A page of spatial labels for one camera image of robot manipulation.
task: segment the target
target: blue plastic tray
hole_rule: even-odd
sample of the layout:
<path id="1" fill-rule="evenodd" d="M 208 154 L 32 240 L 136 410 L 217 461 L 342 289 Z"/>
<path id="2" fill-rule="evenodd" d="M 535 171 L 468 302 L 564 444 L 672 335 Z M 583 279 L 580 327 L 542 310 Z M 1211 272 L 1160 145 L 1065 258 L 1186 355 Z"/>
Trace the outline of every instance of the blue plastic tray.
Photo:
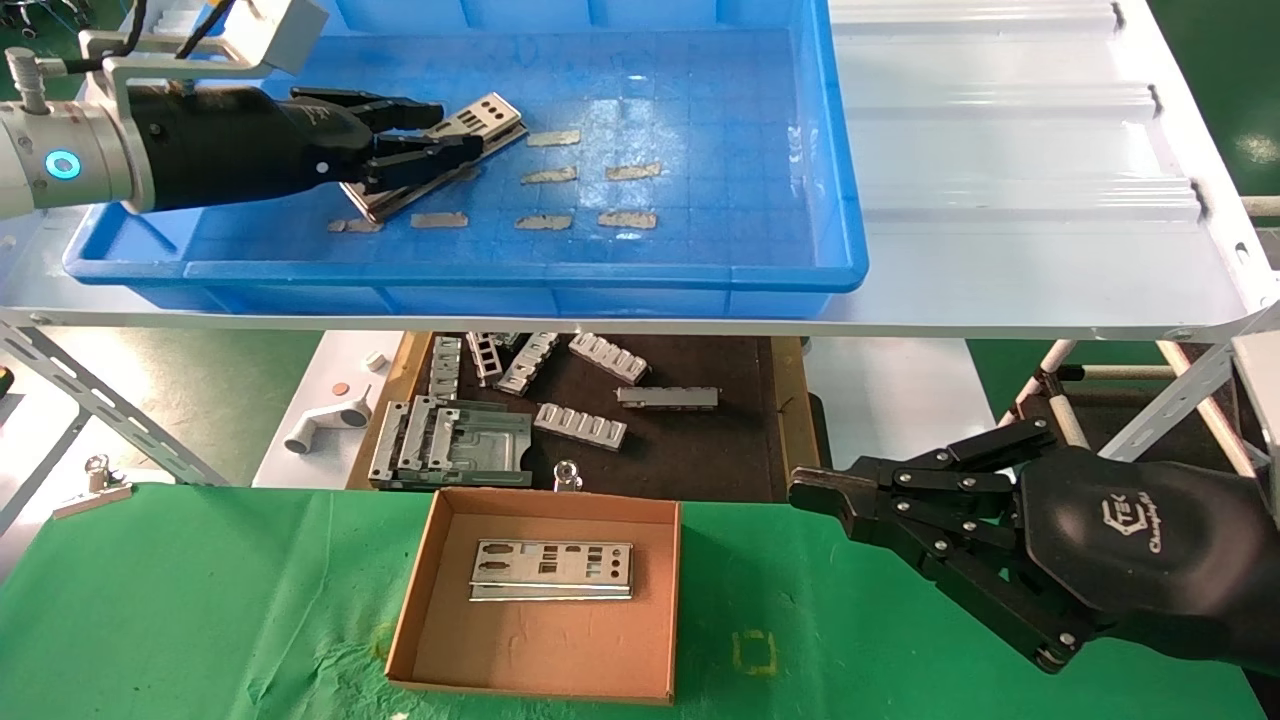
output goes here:
<path id="1" fill-rule="evenodd" d="M 86 283 L 172 309 L 237 314 L 804 318 L 867 273 L 858 195 L 823 0 L 326 0 L 292 85 L 407 95 L 454 111 L 497 91 L 531 132 L 579 145 L 509 146 L 480 177 L 430 195 L 380 233 L 339 188 L 133 217 L 95 208 L 65 255 Z M 608 182 L 607 165 L 662 163 Z M 577 165 L 577 182 L 522 186 Z M 412 229 L 411 213 L 470 227 Z M 602 210 L 658 215 L 602 228 Z M 517 231 L 535 213 L 563 232 Z"/>

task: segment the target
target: white metal rack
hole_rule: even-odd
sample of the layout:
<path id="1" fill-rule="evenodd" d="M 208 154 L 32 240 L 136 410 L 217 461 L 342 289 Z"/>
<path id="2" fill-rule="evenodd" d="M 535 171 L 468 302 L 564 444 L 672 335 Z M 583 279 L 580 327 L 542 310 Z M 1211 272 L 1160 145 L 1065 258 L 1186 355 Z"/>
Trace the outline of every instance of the white metal rack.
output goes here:
<path id="1" fill-rule="evenodd" d="M 817 319 L 170 311 L 69 278 L 86 210 L 61 209 L 0 237 L 0 332 L 63 382 L 83 368 L 60 368 L 35 325 L 1226 342 L 1280 297 L 1144 0 L 831 0 L 831 14 L 872 270 Z M 179 479 L 218 482 L 109 388 L 82 389 Z"/>

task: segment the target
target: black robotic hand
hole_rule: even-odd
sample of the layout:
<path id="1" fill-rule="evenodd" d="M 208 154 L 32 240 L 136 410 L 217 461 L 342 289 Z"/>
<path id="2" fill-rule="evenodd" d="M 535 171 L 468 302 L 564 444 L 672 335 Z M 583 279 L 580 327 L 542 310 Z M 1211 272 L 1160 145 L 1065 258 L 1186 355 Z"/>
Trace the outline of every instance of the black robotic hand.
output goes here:
<path id="1" fill-rule="evenodd" d="M 476 135 L 424 137 L 436 104 L 369 92 L 300 88 L 273 100 L 244 86 L 129 87 L 155 188 L 152 210 L 282 197 L 325 182 L 369 191 L 424 184 L 476 160 Z"/>
<path id="2" fill-rule="evenodd" d="M 896 552 L 1046 673 L 1107 635 L 1280 674 L 1280 530 L 1257 480 L 1053 443 L 1025 420 L 911 460 L 797 468 L 788 500 Z"/>

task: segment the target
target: metal bracket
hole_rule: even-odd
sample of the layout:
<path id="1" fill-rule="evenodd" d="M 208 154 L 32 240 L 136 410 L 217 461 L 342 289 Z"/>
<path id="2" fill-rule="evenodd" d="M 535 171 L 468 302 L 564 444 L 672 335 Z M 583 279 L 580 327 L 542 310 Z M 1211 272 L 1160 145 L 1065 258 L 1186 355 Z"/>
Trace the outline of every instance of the metal bracket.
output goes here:
<path id="1" fill-rule="evenodd" d="M 164 428 L 58 347 L 58 343 L 45 333 L 36 328 L 15 328 L 0 320 L 0 346 L 13 352 L 37 375 L 70 395 L 81 407 L 106 423 L 179 483 L 230 484 Z"/>
<path id="2" fill-rule="evenodd" d="M 1280 302 L 1253 316 L 1239 336 L 1280 328 Z M 1132 462 L 1142 456 L 1157 439 L 1204 398 L 1213 395 L 1231 378 L 1231 360 L 1235 350 L 1230 342 L 1215 345 L 1202 355 L 1176 380 L 1169 384 L 1147 407 L 1124 427 L 1098 456 Z"/>

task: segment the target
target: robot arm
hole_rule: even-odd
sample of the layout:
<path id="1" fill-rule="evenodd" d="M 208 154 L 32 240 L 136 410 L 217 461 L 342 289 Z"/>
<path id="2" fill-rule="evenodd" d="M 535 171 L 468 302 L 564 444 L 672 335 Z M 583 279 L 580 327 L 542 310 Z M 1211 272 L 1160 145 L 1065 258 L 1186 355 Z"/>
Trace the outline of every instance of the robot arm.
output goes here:
<path id="1" fill-rule="evenodd" d="M 1053 448 L 1028 420 L 788 500 L 892 550 L 1046 673 L 1096 637 L 1280 673 L 1280 532 L 1252 478 Z M 997 470 L 1020 465 L 1019 480 Z"/>
<path id="2" fill-rule="evenodd" d="M 0 217 L 111 201 L 134 213 L 173 210 L 280 197 L 324 182 L 385 191 L 430 182 L 480 156 L 479 136 L 387 132 L 434 126 L 444 115 L 436 104 L 330 88 L 294 88 L 278 101 L 250 86 L 195 86 L 196 78 L 297 73 L 326 18 L 310 0 L 244 0 L 230 9 L 221 36 L 195 44 L 92 31 L 81 33 L 82 60 L 9 49 L 23 99 L 0 104 Z M 122 46 L 147 56 L 110 55 Z M 191 47 L 224 59 L 189 59 Z M 68 65 L 91 69 L 86 99 L 46 101 L 42 78 Z"/>

